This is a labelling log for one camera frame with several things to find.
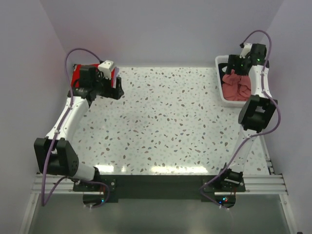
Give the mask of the pink t shirt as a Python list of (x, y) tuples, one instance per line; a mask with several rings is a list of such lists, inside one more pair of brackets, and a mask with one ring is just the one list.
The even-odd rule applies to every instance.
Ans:
[(222, 78), (222, 93), (228, 101), (247, 101), (251, 95), (251, 80), (249, 76), (239, 76), (232, 71)]

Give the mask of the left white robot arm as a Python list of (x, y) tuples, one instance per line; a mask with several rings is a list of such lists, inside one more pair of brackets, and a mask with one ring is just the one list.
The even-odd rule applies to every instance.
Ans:
[(124, 95), (116, 65), (110, 60), (99, 64), (77, 65), (72, 76), (72, 89), (54, 127), (34, 143), (39, 171), (47, 175), (84, 180), (89, 191), (101, 186), (99, 171), (83, 164), (71, 145), (78, 123), (96, 97), (120, 99)]

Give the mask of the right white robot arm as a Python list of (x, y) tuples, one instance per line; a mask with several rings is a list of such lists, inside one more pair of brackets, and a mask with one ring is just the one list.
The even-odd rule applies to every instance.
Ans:
[(208, 182), (208, 186), (224, 192), (232, 192), (243, 187), (243, 172), (252, 145), (264, 131), (274, 113), (280, 113), (278, 101), (272, 98), (269, 90), (269, 54), (264, 44), (241, 43), (239, 55), (229, 55), (225, 76), (237, 75), (248, 78), (251, 94), (238, 115), (240, 125), (238, 139), (232, 158), (225, 163), (219, 174)]

